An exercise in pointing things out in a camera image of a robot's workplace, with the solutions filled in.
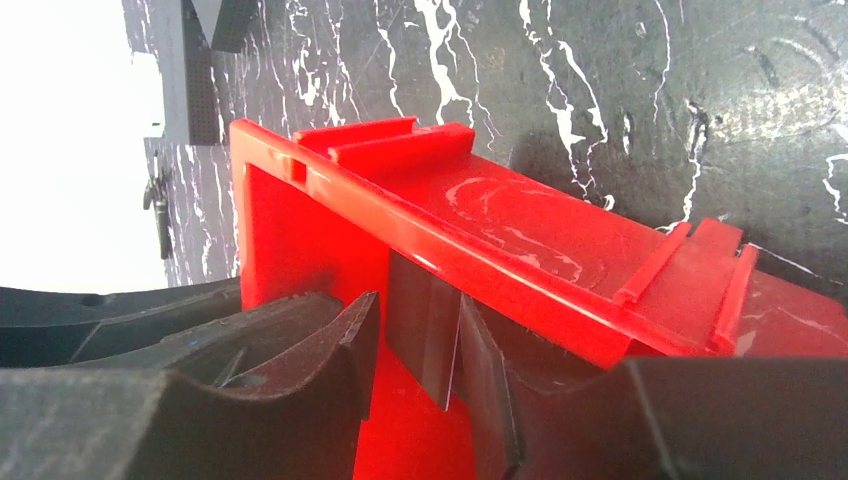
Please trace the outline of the white square box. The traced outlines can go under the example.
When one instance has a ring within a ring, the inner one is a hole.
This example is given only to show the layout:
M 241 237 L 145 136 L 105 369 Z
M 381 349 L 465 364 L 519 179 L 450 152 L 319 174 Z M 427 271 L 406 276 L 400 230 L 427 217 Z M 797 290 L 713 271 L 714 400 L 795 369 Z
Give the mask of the white square box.
M 138 134 L 144 138 L 161 138 L 166 126 L 163 80 L 153 54 L 132 53 L 130 93 L 132 118 Z

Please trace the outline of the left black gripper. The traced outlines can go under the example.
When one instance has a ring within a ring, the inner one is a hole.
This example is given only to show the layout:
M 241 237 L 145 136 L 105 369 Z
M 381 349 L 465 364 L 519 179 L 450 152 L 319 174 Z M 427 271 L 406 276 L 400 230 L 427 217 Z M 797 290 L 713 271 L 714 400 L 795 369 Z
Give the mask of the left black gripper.
M 145 348 L 241 311 L 238 278 L 111 294 L 1 289 L 1 366 L 51 367 Z

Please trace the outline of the black flat box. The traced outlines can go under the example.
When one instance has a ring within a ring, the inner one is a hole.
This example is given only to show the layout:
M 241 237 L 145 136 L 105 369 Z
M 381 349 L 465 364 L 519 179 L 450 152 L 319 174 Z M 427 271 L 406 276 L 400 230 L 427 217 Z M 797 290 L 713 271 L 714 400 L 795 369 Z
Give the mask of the black flat box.
M 163 82 L 164 137 L 212 146 L 220 141 L 211 50 L 190 1 L 155 1 L 151 24 Z
M 212 50 L 239 53 L 244 48 L 257 0 L 192 0 L 192 5 Z

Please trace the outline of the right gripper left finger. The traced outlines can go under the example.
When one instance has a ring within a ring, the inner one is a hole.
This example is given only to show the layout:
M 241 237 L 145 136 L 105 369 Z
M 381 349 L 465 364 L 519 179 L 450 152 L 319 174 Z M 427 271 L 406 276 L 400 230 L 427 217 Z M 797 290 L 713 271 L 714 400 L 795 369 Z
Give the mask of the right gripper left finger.
M 349 479 L 380 298 L 280 299 L 131 352 L 1 373 L 5 479 Z

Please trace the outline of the black credit card stack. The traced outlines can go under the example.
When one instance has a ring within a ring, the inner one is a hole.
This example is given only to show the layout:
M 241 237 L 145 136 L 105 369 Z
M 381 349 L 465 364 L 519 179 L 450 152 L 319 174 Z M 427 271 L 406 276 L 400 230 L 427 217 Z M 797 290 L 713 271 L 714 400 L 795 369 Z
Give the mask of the black credit card stack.
M 430 399 L 450 406 L 461 294 L 405 256 L 389 259 L 386 338 Z

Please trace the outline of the red plastic bin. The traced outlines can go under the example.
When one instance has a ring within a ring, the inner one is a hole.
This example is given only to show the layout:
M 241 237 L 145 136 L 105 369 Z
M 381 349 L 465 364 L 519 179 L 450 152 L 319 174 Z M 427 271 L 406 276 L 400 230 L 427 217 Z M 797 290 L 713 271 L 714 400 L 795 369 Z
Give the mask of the red plastic bin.
M 393 252 L 604 371 L 643 356 L 847 364 L 844 307 L 760 271 L 759 249 L 721 221 L 656 231 L 476 156 L 457 123 L 229 129 L 244 305 L 380 296 L 357 479 L 480 479 L 460 322 L 446 411 L 388 345 Z

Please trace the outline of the black pliers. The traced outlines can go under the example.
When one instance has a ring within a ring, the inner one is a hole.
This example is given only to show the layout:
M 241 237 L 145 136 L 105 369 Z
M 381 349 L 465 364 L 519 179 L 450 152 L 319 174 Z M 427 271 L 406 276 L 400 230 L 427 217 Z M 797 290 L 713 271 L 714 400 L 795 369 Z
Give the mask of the black pliers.
M 143 194 L 143 209 L 153 209 L 156 220 L 159 241 L 160 258 L 167 260 L 172 253 L 170 235 L 170 212 L 167 184 L 169 174 L 165 168 L 160 168 L 149 176 Z

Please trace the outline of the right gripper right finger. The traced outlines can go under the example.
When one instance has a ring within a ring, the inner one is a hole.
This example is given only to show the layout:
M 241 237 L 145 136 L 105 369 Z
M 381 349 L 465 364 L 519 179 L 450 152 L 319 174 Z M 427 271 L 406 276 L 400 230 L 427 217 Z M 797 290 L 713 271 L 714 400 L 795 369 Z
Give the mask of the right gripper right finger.
M 628 357 L 604 371 L 463 296 L 480 479 L 843 479 L 847 364 Z

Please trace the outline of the black flat box left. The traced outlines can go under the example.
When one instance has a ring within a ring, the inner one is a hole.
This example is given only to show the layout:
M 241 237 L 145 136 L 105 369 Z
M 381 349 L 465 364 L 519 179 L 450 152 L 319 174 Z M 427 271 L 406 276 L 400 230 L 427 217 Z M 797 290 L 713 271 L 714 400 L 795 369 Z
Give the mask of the black flat box left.
M 164 137 L 212 146 L 220 141 L 211 50 L 190 1 L 155 1 L 151 24 L 163 82 Z

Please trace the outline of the black flat box right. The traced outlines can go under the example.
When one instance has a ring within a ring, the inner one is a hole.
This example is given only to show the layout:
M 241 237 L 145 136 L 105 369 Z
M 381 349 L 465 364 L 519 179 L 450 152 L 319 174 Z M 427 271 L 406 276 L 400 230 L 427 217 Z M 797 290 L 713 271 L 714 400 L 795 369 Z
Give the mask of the black flat box right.
M 257 0 L 192 0 L 192 5 L 212 50 L 239 53 L 244 48 Z

